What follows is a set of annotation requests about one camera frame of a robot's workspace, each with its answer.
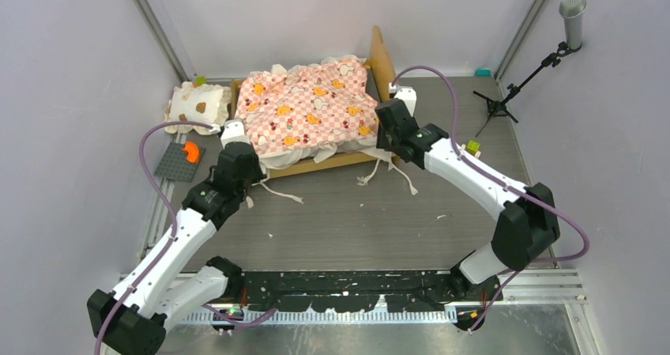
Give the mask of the grey building baseplate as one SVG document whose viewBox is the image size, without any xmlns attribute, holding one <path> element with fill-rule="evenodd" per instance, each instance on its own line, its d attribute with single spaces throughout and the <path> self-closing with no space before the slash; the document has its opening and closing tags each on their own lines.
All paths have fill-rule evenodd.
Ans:
<svg viewBox="0 0 670 355">
<path fill-rule="evenodd" d="M 201 150 L 200 162 L 198 164 L 191 164 L 186 161 L 186 154 L 183 152 L 183 146 L 184 143 L 170 143 L 156 166 L 153 175 L 172 181 L 192 181 L 199 164 L 205 155 L 205 148 L 198 145 Z"/>
</svg>

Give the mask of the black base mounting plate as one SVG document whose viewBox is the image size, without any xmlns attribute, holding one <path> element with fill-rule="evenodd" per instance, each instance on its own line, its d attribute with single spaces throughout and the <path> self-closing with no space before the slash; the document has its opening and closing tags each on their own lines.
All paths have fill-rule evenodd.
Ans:
<svg viewBox="0 0 670 355">
<path fill-rule="evenodd" d="M 391 313 L 438 312 L 446 304 L 467 302 L 481 308 L 501 282 L 492 277 L 478 286 L 455 281 L 436 270 L 387 271 L 245 271 L 232 280 L 216 303 L 232 303 L 255 312 L 370 312 L 383 302 Z"/>
</svg>

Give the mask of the orange curved toy block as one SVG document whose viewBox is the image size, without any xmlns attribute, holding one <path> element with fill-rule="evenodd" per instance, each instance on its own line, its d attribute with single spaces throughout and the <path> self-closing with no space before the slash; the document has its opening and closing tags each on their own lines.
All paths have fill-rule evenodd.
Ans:
<svg viewBox="0 0 670 355">
<path fill-rule="evenodd" d="M 185 142 L 183 152 L 186 154 L 186 161 L 191 164 L 198 164 L 201 159 L 200 147 L 194 142 Z"/>
</svg>

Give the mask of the teal small block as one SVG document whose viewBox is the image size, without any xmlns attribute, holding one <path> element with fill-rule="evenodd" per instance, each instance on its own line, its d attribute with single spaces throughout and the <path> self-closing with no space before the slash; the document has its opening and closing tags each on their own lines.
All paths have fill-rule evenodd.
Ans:
<svg viewBox="0 0 670 355">
<path fill-rule="evenodd" d="M 489 69 L 477 69 L 474 72 L 475 77 L 491 77 L 492 72 Z"/>
</svg>

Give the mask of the white ruffled pillow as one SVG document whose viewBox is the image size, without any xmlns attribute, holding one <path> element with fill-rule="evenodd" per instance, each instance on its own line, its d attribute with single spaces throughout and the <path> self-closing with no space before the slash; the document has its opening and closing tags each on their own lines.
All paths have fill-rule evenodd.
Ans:
<svg viewBox="0 0 670 355">
<path fill-rule="evenodd" d="M 185 81 L 173 88 L 164 110 L 164 122 L 189 121 L 222 126 L 229 119 L 231 88 Z"/>
</svg>

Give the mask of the red toy block car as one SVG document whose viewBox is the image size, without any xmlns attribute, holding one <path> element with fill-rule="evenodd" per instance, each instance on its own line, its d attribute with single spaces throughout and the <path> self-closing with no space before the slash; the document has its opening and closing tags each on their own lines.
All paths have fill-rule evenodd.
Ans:
<svg viewBox="0 0 670 355">
<path fill-rule="evenodd" d="M 466 144 L 463 144 L 462 149 L 472 155 L 475 158 L 479 158 L 481 156 L 480 152 L 480 143 L 475 142 L 473 140 L 468 141 Z"/>
</svg>

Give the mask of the black microphone stand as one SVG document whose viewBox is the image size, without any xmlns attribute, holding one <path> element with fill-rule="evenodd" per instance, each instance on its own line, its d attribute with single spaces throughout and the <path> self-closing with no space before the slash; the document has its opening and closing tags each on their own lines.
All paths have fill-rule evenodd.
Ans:
<svg viewBox="0 0 670 355">
<path fill-rule="evenodd" d="M 582 49 L 582 45 L 572 48 L 568 45 L 567 42 L 563 41 L 558 44 L 558 47 L 555 51 L 547 55 L 540 63 L 540 65 L 520 84 L 515 85 L 510 83 L 506 89 L 508 94 L 502 100 L 493 100 L 492 98 L 485 96 L 482 93 L 479 93 L 475 90 L 472 93 L 485 101 L 486 104 L 486 120 L 483 126 L 477 131 L 475 137 L 479 137 L 480 134 L 484 131 L 485 127 L 493 118 L 510 118 L 514 123 L 519 123 L 518 119 L 510 112 L 507 105 L 508 103 L 519 94 L 519 92 L 532 80 L 536 75 L 538 75 L 543 69 L 548 67 L 556 68 L 561 62 L 562 58 L 567 57 L 573 53 L 576 53 Z"/>
</svg>

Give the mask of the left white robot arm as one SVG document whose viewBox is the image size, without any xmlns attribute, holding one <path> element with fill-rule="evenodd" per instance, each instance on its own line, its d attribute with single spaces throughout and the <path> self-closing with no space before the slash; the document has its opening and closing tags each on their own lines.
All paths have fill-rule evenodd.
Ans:
<svg viewBox="0 0 670 355">
<path fill-rule="evenodd" d="M 194 253 L 239 210 L 250 186 L 261 177 L 252 145 L 224 146 L 209 178 L 191 188 L 156 247 L 110 292 L 97 289 L 89 297 L 96 353 L 106 345 L 120 354 L 155 354 L 168 332 L 203 304 L 216 298 L 231 303 L 241 296 L 240 268 L 220 256 L 188 280 L 172 283 Z"/>
</svg>

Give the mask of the grey microphone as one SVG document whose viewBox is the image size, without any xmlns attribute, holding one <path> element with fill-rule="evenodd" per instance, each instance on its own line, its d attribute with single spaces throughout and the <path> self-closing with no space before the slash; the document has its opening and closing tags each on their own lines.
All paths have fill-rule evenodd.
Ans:
<svg viewBox="0 0 670 355">
<path fill-rule="evenodd" d="M 587 0 L 562 0 L 559 4 L 559 14 L 565 28 L 565 42 L 571 51 L 582 46 L 582 15 L 586 6 Z"/>
</svg>

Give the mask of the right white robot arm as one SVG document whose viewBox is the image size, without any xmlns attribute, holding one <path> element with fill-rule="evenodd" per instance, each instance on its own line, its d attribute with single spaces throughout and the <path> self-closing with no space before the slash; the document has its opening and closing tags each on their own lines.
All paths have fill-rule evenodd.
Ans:
<svg viewBox="0 0 670 355">
<path fill-rule="evenodd" d="M 471 300 L 487 279 L 504 270 L 523 270 L 560 237 L 548 187 L 509 179 L 458 148 L 443 129 L 419 127 L 403 100 L 387 100 L 375 113 L 379 147 L 452 183 L 496 220 L 491 241 L 452 267 L 455 296 Z"/>
</svg>

